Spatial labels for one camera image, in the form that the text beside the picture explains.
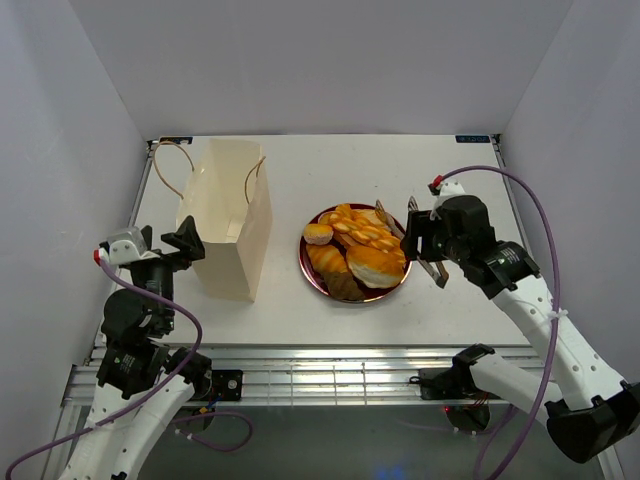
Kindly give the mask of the metal serving tongs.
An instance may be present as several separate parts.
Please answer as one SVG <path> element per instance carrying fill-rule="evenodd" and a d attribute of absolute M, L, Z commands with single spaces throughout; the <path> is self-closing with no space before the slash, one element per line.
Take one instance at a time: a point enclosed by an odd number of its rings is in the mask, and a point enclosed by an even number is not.
<path fill-rule="evenodd" d="M 375 202 L 374 211 L 378 219 L 383 221 L 389 227 L 393 235 L 395 235 L 400 240 L 404 238 L 404 234 L 396 225 L 394 218 L 390 213 L 388 213 L 384 209 L 384 206 L 379 199 L 377 199 Z M 445 288 L 449 280 L 449 273 L 442 262 L 430 263 L 421 258 L 418 258 L 417 262 L 421 265 L 421 267 L 425 270 L 425 272 L 433 279 L 437 287 L 441 289 Z"/>

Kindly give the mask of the long braided orange bread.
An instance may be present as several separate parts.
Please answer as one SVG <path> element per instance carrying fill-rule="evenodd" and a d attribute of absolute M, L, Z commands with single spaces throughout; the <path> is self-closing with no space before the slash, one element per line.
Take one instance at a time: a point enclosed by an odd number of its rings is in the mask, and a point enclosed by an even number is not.
<path fill-rule="evenodd" d="M 346 250 L 352 246 L 364 245 L 392 253 L 405 261 L 400 248 L 400 239 L 392 232 L 376 228 L 365 218 L 360 217 L 350 204 L 344 203 L 319 216 L 319 224 L 330 225 L 334 230 L 334 239 Z"/>

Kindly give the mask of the small round sugared bun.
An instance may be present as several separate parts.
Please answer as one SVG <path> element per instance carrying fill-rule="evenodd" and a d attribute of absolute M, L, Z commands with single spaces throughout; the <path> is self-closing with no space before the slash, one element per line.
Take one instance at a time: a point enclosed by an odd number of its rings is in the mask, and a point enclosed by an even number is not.
<path fill-rule="evenodd" d="M 303 238 L 310 245 L 327 245 L 332 241 L 333 234 L 333 228 L 327 224 L 310 223 L 303 229 Z"/>

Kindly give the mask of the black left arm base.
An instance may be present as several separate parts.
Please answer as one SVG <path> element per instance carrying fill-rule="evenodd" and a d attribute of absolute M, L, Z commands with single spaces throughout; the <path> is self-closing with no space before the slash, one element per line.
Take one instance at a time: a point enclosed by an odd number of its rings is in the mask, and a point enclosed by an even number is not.
<path fill-rule="evenodd" d="M 242 370 L 210 370 L 196 387 L 195 401 L 240 401 L 244 372 Z"/>

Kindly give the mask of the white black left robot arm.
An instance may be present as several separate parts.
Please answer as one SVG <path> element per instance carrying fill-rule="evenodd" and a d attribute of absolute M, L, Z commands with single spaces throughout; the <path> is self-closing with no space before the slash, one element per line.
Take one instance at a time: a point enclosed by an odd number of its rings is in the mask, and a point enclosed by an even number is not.
<path fill-rule="evenodd" d="M 173 276 L 204 259 L 205 247 L 192 216 L 161 239 L 172 252 L 153 248 L 151 227 L 129 227 L 94 253 L 105 273 L 122 268 L 131 279 L 117 278 L 120 287 L 104 305 L 106 352 L 87 431 L 61 474 L 64 479 L 137 478 L 180 407 L 211 390 L 208 358 L 195 347 L 172 352 L 160 342 L 173 331 L 181 310 L 174 301 Z"/>

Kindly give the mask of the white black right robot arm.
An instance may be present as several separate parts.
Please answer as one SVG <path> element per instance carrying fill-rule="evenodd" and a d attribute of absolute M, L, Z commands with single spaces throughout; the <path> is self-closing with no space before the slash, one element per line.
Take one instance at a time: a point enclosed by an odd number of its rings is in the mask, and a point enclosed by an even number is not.
<path fill-rule="evenodd" d="M 473 195 L 412 208 L 402 240 L 406 256 L 450 260 L 517 326 L 545 363 L 552 384 L 536 419 L 569 459 L 585 463 L 639 426 L 639 386 L 596 353 L 553 296 L 527 251 L 497 239 L 486 205 Z"/>

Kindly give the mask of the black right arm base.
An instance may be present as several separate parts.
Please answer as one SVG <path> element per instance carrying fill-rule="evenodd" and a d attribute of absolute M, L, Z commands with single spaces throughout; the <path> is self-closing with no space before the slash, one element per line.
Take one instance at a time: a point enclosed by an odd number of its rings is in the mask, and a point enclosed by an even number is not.
<path fill-rule="evenodd" d="M 422 400 L 462 400 L 476 398 L 481 390 L 470 373 L 457 367 L 445 370 L 420 369 L 409 378 L 409 384 L 419 388 Z"/>

